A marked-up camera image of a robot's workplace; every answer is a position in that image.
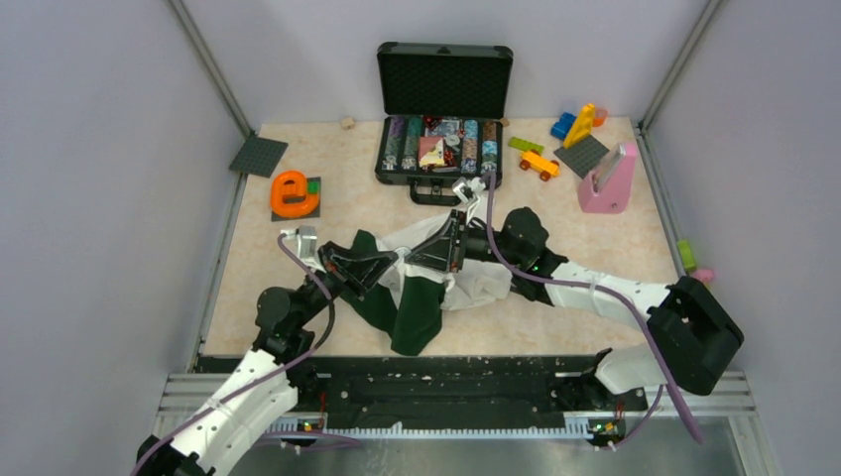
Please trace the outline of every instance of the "lime green block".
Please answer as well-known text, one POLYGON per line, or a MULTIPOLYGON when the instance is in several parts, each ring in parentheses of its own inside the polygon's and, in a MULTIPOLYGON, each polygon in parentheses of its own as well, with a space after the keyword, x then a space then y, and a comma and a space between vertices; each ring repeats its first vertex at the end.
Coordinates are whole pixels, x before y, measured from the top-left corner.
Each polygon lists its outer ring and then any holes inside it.
POLYGON ((683 269, 688 272, 693 272, 698 268, 695 264, 695 256, 692 255, 692 248, 689 247, 689 242, 680 240, 677 242, 677 252, 680 253, 680 261, 683 262, 683 269))
POLYGON ((520 139, 519 137, 512 137, 511 140, 508 141, 508 145, 519 151, 538 151, 538 155, 543 154, 542 145, 535 144, 534 142, 529 142, 525 139, 520 139))

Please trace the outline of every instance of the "yellow-green object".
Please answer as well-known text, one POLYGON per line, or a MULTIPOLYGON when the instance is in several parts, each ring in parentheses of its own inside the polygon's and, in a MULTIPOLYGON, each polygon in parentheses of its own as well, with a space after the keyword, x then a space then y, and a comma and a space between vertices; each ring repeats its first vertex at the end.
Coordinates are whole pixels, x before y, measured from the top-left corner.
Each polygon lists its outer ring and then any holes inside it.
POLYGON ((590 131, 593 130, 594 120, 596 120, 596 106, 594 104, 587 104, 582 107, 581 112, 578 113, 578 117, 575 118, 575 122, 572 123, 572 127, 569 128, 569 132, 563 140, 563 148, 569 149, 575 144, 578 144, 581 139, 589 136, 590 131))
POLYGON ((695 256, 692 255, 692 248, 686 240, 677 242, 677 252, 680 253, 680 261, 683 262, 683 269, 688 272, 693 272, 698 268, 695 264, 695 256))
POLYGON ((543 154, 543 146, 540 144, 535 144, 534 142, 529 142, 525 139, 520 139, 519 137, 512 137, 511 140, 508 141, 509 147, 513 147, 518 151, 528 152, 528 151, 538 151, 538 155, 543 154))

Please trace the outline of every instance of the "gray wall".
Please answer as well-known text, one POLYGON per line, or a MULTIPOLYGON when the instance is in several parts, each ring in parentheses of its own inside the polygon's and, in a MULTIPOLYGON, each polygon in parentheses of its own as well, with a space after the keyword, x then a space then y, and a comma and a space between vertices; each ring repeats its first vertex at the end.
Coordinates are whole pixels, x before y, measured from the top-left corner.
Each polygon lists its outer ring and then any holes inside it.
POLYGON ((0 8, 0 473, 128 474, 242 139, 164 2, 0 8))
POLYGON ((642 116, 704 0, 190 0, 255 124, 380 119, 385 41, 507 45, 511 117, 642 116))
POLYGON ((729 2, 655 125, 781 466, 838 474, 841 3, 729 2))

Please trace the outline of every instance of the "dark green fabric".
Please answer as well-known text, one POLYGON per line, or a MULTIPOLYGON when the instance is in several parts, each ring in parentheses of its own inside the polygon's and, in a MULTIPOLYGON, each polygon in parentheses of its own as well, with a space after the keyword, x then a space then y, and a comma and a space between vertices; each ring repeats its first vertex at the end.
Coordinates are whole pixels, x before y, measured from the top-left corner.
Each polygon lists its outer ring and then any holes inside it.
MULTIPOLYGON (((377 251, 374 235, 359 230, 351 250, 359 253, 377 251)), ((341 298, 374 327, 392 338, 392 350, 401 355, 418 355, 441 330, 441 303, 444 284, 426 278, 405 278, 400 308, 391 292, 377 285, 360 300, 353 293, 344 292, 341 298)))

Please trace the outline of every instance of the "white fabric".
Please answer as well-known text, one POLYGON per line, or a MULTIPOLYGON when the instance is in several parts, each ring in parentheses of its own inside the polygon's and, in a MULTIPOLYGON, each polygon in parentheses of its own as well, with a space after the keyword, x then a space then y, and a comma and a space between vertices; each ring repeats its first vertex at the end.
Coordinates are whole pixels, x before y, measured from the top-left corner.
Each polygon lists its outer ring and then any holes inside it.
MULTIPOLYGON (((475 216, 485 216, 486 201, 476 208, 475 216)), ((420 221, 382 239, 377 239, 379 250, 394 250, 400 247, 412 248, 434 234, 443 225, 449 212, 420 221)), ((504 299, 511 288, 511 272, 495 263, 481 263, 464 260, 464 267, 455 274, 439 273, 415 265, 398 263, 383 278, 380 284, 391 290, 395 305, 400 305, 403 281, 406 276, 423 277, 436 283, 447 283, 443 310, 466 309, 504 299)))

